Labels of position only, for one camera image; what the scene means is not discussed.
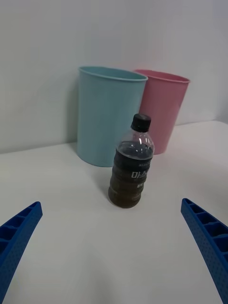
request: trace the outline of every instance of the bottle cap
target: bottle cap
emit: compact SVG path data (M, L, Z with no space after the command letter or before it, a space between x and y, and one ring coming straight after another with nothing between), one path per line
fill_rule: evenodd
M131 128L138 132L147 132L150 128L151 118L144 114L135 114Z

